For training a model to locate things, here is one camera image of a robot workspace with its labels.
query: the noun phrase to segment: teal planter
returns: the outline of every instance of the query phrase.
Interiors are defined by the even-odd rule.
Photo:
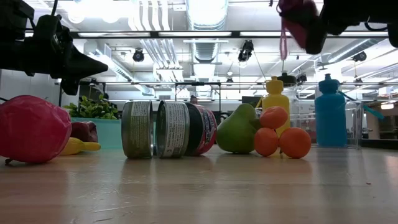
[[[102,149],[122,149],[121,120],[72,118],[72,122],[92,121],[95,123],[98,142]]]

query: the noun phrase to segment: red can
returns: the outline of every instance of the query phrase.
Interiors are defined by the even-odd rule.
[[[216,141],[217,123],[210,110],[200,105],[187,103],[190,115],[190,135],[186,156],[206,153]]]

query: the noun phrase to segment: blue bottle cap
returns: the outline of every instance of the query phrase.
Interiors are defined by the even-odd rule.
[[[336,93],[339,86],[339,81],[331,79],[330,74],[325,75],[325,80],[319,82],[319,90],[325,93]]]

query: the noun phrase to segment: yellow water bottle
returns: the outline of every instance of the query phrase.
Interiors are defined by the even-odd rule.
[[[289,98],[281,94],[284,90],[284,83],[278,80],[277,77],[272,77],[271,81],[266,83],[266,87],[268,96],[262,100],[262,110],[264,111],[271,106],[280,106],[285,109],[289,115],[286,123],[282,127],[276,129],[276,133],[278,137],[280,137],[282,132],[290,127]]]

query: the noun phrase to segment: green plant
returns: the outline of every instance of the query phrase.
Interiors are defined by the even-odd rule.
[[[74,103],[63,106],[69,109],[69,115],[73,118],[99,118],[99,119],[117,119],[118,109],[109,105],[104,101],[104,95],[99,96],[99,102],[89,100],[86,96],[82,96],[79,106]]]

